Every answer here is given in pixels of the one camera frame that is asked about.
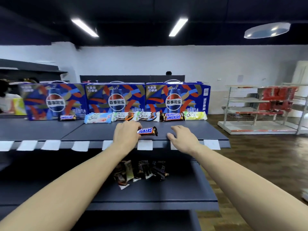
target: brown floor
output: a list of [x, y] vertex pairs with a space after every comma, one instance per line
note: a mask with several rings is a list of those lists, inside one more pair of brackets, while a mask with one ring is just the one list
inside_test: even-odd
[[[301, 188], [308, 188], [308, 136], [229, 135], [217, 126], [218, 121], [223, 121], [223, 115], [208, 115], [208, 122], [229, 138], [231, 148], [217, 152], [301, 200]], [[205, 174], [218, 198], [220, 212], [198, 212], [202, 231], [252, 231]]]

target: pepsi box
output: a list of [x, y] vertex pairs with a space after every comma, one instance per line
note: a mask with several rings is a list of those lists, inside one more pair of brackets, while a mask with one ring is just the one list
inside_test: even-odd
[[146, 111], [208, 113], [211, 86], [205, 82], [146, 83]]
[[88, 109], [94, 113], [145, 110], [144, 83], [90, 83], [85, 85]]
[[19, 89], [29, 120], [58, 120], [62, 115], [84, 119], [88, 114], [84, 84], [22, 84]]

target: rectangular light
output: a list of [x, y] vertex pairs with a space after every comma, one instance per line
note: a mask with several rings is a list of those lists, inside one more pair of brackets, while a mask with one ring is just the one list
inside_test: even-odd
[[187, 21], [188, 21], [187, 18], [180, 18], [179, 21], [175, 24], [172, 31], [170, 32], [169, 36], [171, 37], [175, 36]]
[[79, 26], [82, 30], [93, 37], [99, 37], [90, 27], [88, 27], [81, 19], [72, 19], [72, 22]]

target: hand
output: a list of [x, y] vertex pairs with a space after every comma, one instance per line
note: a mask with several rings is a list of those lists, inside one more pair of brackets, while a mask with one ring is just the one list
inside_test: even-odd
[[175, 132], [176, 137], [171, 133], [167, 133], [167, 137], [180, 152], [193, 155], [200, 147], [199, 140], [187, 127], [172, 126], [171, 129]]
[[141, 124], [133, 120], [118, 123], [113, 134], [113, 145], [123, 148], [128, 154], [141, 137], [137, 134], [140, 128], [142, 128]]

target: pepsi can image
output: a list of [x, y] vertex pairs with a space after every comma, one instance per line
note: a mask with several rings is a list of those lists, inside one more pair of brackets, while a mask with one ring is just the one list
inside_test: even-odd
[[169, 89], [165, 103], [168, 113], [179, 113], [179, 110], [182, 105], [180, 89]]
[[58, 117], [64, 113], [65, 100], [61, 96], [60, 89], [48, 89], [48, 96], [46, 98], [46, 105], [52, 111], [53, 117]]
[[126, 100], [123, 96], [122, 89], [110, 89], [108, 104], [113, 112], [124, 112]]

